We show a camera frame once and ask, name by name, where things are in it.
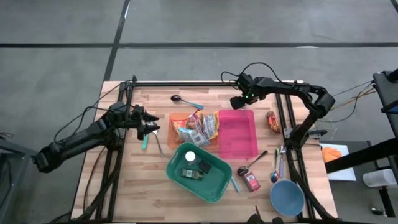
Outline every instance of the pink plastic bin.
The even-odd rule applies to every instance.
[[[259,154],[252,110],[220,110],[218,148],[223,159],[250,159]]]

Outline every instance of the light blue bowl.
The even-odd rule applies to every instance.
[[[281,180],[271,188],[271,204],[282,215],[298,215],[304,207],[304,194],[297,184]]]

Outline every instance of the white paper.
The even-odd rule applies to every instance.
[[[320,144],[322,147],[331,147],[341,152],[341,156],[346,156],[349,154],[347,146],[344,145],[334,145],[334,144]],[[348,180],[356,181],[355,173],[353,168],[348,168],[345,170],[333,172],[328,174],[329,180]]]

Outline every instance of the wooden table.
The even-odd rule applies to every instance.
[[[104,82],[101,96],[119,83]],[[114,209],[114,222],[245,222],[256,212],[255,205],[258,206],[264,221],[271,221],[275,217],[282,217],[285,221],[296,220],[296,217],[283,217],[278,214],[272,207],[269,198],[272,187],[269,175],[274,170],[274,149],[283,143],[282,135],[273,133],[266,126],[265,114],[269,110],[278,115],[275,95],[268,95],[265,100],[247,107],[254,111],[259,153],[264,150],[269,152],[269,155],[250,168],[262,187],[258,191],[250,193],[242,180],[236,175],[238,167],[249,164],[253,159],[250,161],[226,160],[233,168],[234,178],[238,181],[241,192],[237,193],[233,184],[229,184],[222,199],[215,204],[204,202],[170,180],[166,175],[166,165],[175,151],[167,145],[169,114],[192,113],[195,110],[186,104],[172,102],[170,100],[172,95],[181,95],[185,100],[202,104],[205,106],[205,113],[212,113],[217,110],[231,109],[229,99],[232,96],[240,95],[240,92],[231,87],[134,87],[132,104],[143,105],[148,113],[160,118],[157,122],[161,127],[158,131],[158,137],[165,157],[160,158],[159,156],[155,136],[149,136],[147,149],[142,150],[142,143],[137,140],[136,130],[132,129],[126,133],[118,196]],[[118,91],[116,89],[100,101],[99,107],[108,108],[116,101],[117,96]],[[292,97],[292,104],[297,122],[300,123],[307,116],[308,110],[299,98]],[[97,111],[96,119],[103,112]],[[102,147],[98,147],[86,154],[72,218],[78,217],[83,211],[85,188],[93,164],[101,149]],[[337,217],[319,147],[306,145],[302,151],[312,192],[326,210]],[[88,191],[87,205],[90,204],[100,189],[105,155],[106,153],[101,155],[93,175]],[[284,177],[289,178],[287,163],[285,165]],[[106,198],[103,210],[105,216],[107,211]]]

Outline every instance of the green tray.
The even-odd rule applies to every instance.
[[[185,153],[188,151],[192,151],[196,155],[196,164],[192,166],[188,166],[188,162],[185,160]],[[209,173],[204,173],[202,180],[180,176],[182,168],[200,170],[198,163],[202,159],[211,165]],[[167,164],[166,173],[170,179],[208,203],[216,203],[223,196],[232,178],[232,169],[226,162],[191,143],[183,143],[177,148]]]

